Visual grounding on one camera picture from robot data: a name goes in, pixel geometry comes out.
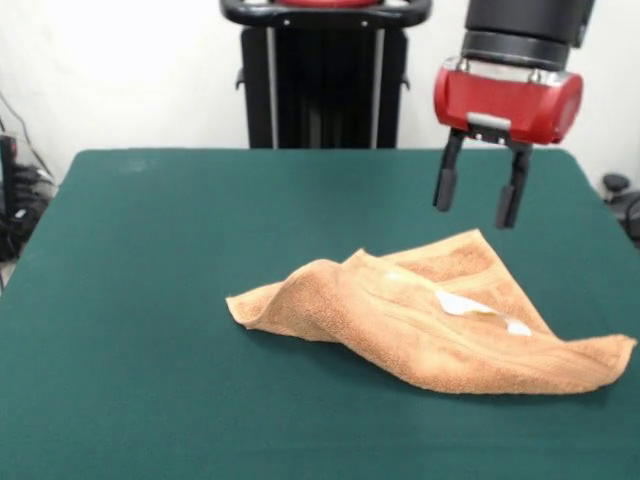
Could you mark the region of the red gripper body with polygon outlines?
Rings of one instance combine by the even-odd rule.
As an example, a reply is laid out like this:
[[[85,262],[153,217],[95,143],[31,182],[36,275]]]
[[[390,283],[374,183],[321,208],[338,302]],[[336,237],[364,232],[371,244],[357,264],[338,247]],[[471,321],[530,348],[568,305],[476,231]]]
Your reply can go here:
[[[581,75],[452,57],[434,86],[438,121],[469,133],[484,127],[520,143],[559,144],[574,124]]]

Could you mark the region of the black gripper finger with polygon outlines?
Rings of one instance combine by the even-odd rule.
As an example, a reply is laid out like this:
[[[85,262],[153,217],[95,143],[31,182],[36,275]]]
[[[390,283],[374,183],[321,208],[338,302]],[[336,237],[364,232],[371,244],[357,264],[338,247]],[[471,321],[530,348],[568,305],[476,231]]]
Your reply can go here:
[[[532,146],[518,144],[511,147],[513,153],[511,176],[500,194],[495,224],[498,228],[513,228],[516,223],[520,203],[529,172]]]
[[[451,130],[442,152],[433,197],[433,206],[440,212],[447,212],[451,208],[457,182],[456,163],[465,138],[465,131]]]

